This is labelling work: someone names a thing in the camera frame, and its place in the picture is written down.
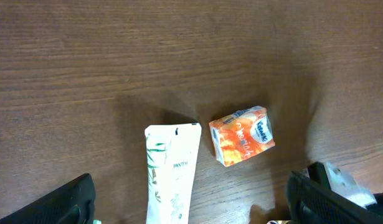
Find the orange tissue pack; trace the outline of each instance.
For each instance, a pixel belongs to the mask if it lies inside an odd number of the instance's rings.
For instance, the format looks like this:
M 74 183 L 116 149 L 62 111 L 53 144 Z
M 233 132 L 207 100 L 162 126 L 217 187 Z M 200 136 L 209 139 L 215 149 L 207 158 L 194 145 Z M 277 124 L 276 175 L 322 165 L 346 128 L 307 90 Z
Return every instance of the orange tissue pack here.
M 228 167 L 275 145 L 266 108 L 236 111 L 209 123 L 216 159 Z

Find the wooden table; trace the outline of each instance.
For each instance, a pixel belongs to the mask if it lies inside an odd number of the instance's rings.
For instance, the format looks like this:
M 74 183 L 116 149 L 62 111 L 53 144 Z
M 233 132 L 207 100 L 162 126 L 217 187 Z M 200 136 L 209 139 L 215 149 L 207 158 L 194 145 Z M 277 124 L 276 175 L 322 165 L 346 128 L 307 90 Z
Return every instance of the wooden table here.
M 253 105 L 277 145 L 225 168 L 207 124 Z M 311 161 L 383 192 L 383 0 L 0 0 L 0 218 L 89 172 L 145 222 L 144 129 L 194 120 L 189 223 L 283 217 Z

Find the white plastic part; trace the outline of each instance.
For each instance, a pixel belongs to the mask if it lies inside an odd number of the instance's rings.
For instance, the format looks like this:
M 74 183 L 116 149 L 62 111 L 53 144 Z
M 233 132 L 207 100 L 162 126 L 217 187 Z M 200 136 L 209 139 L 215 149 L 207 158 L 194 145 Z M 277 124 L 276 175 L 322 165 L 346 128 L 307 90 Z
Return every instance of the white plastic part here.
M 188 223 L 201 138 L 198 123 L 151 125 L 145 130 L 148 163 L 147 224 Z
M 341 171 L 329 162 L 324 163 L 324 166 L 329 185 L 333 192 L 363 208 L 377 203 L 370 189 L 357 184 L 350 174 Z

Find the white tube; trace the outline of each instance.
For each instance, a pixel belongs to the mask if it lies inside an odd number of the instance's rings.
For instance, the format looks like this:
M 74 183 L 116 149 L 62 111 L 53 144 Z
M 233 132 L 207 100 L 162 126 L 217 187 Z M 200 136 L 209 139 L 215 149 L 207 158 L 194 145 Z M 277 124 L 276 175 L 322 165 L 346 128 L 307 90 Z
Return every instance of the white tube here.
M 145 130 L 148 163 L 147 224 L 188 223 L 201 126 L 151 125 Z

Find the black object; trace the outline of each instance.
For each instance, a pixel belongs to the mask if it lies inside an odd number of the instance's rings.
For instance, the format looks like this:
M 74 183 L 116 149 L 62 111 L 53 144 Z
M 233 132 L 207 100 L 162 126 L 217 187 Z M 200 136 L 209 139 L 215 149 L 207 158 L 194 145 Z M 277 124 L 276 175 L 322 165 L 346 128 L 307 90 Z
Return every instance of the black object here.
M 366 210 L 297 172 L 288 179 L 286 196 L 291 218 L 300 224 L 383 223 L 383 216 L 375 211 Z
M 324 164 L 315 162 L 314 164 L 308 166 L 308 173 L 311 180 L 331 190 Z
M 0 219 L 0 224 L 92 224 L 95 199 L 92 177 L 83 174 Z

